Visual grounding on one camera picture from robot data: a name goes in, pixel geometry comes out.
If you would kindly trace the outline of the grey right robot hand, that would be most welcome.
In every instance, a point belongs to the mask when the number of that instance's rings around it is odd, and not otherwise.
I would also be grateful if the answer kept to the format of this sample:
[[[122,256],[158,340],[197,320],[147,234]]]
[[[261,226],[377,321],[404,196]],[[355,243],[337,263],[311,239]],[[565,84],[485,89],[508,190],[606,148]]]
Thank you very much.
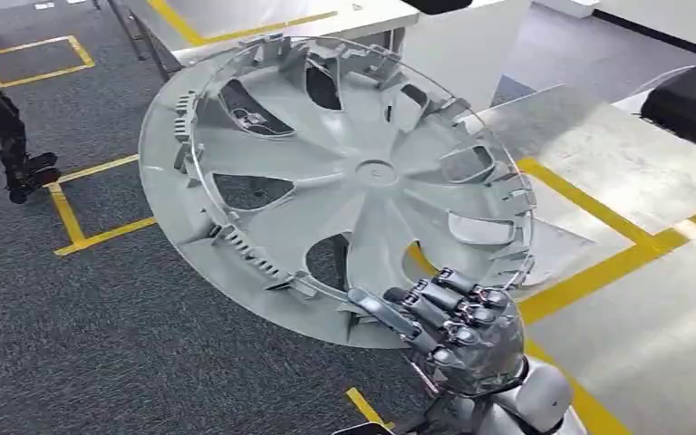
[[[377,296],[353,287],[347,297],[438,369],[449,392],[478,397],[520,383],[524,325],[503,287],[445,267],[409,288]]]

